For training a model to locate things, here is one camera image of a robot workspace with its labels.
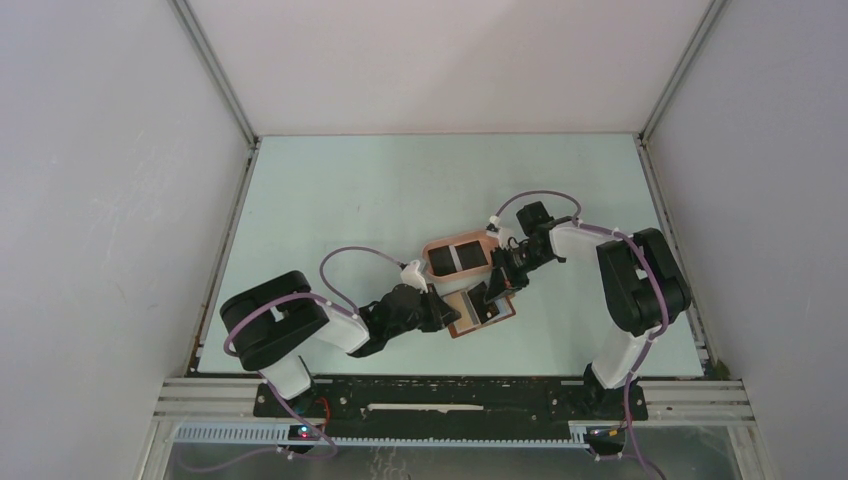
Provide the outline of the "brown leather card holder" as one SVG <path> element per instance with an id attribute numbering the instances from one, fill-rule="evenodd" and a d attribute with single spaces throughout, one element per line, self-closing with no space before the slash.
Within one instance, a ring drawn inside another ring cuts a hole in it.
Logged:
<path id="1" fill-rule="evenodd" d="M 442 299 L 459 313 L 459 319 L 448 326 L 453 339 L 469 335 L 516 315 L 512 296 L 486 303 L 484 296 L 488 285 L 480 282 L 474 287 L 451 292 Z"/>

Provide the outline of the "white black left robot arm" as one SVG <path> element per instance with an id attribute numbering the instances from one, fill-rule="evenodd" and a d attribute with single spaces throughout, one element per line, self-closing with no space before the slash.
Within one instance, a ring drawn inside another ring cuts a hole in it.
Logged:
<path id="1" fill-rule="evenodd" d="M 306 276 L 293 270 L 231 297 L 219 315 L 227 330 L 225 353 L 269 381 L 278 404 L 297 417 L 316 403 L 310 372 L 294 353 L 302 343 L 315 339 L 361 358 L 398 336 L 438 332 L 461 317 L 426 281 L 417 261 L 403 264 L 400 283 L 357 311 L 314 293 Z"/>

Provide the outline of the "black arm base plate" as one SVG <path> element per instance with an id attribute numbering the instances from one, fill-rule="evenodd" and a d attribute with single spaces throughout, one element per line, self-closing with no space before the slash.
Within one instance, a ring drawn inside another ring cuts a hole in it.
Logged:
<path id="1" fill-rule="evenodd" d="M 576 377 L 324 375 L 297 414 L 353 440 L 571 440 L 571 426 L 645 421 L 642 388 L 628 393 Z"/>

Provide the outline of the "pink oval plastic tray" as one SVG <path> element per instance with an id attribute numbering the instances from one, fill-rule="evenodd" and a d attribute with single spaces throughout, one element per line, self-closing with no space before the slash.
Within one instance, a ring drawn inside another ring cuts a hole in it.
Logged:
<path id="1" fill-rule="evenodd" d="M 480 241 L 481 242 L 483 249 L 484 249 L 484 252 L 486 254 L 487 260 L 489 261 L 489 264 L 485 267 L 479 267 L 479 268 L 474 268 L 474 269 L 471 269 L 471 270 L 463 271 L 461 269 L 460 265 L 459 265 L 459 261 L 458 261 L 457 254 L 456 254 L 456 251 L 455 251 L 455 246 L 459 245 L 459 244 L 464 244 L 464 243 L 467 243 L 467 242 L 470 242 L 470 241 Z M 431 250 L 431 249 L 440 247 L 440 246 L 444 246 L 444 245 L 449 245 L 451 247 L 451 253 L 452 253 L 453 259 L 455 261 L 456 272 L 451 274 L 451 275 L 444 276 L 444 277 L 436 277 L 436 276 L 433 275 L 431 266 L 429 264 L 428 251 Z M 494 251 L 495 248 L 493 248 L 491 246 L 491 244 L 488 242 L 487 237 L 485 235 L 485 229 L 475 230 L 475 231 L 466 232 L 466 233 L 463 233 L 463 234 L 458 234 L 458 235 L 442 238 L 442 239 L 439 239 L 439 240 L 431 241 L 431 242 L 427 243 L 423 247 L 423 250 L 422 250 L 423 259 L 426 262 L 426 273 L 429 276 L 429 278 L 431 280 L 433 280 L 436 284 L 448 283 L 448 282 L 458 281 L 458 280 L 465 280 L 465 279 L 471 278 L 473 276 L 488 274 L 493 269 L 493 260 L 492 260 L 492 257 L 491 257 L 491 252 Z"/>

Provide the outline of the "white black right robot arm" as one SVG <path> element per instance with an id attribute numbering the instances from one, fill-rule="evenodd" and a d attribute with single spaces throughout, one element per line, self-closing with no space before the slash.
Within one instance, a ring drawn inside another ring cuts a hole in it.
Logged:
<path id="1" fill-rule="evenodd" d="M 596 271 L 613 327 L 601 352 L 588 365 L 581 392 L 585 411 L 606 418 L 622 403 L 619 388 L 630 384 L 653 344 L 687 310 L 691 289 L 663 233 L 647 228 L 633 234 L 585 222 L 559 219 L 540 201 L 522 207 L 517 219 L 525 235 L 516 241 L 493 215 L 486 227 L 498 245 L 483 300 L 493 303 L 518 293 L 538 268 L 569 259 L 589 262 Z"/>

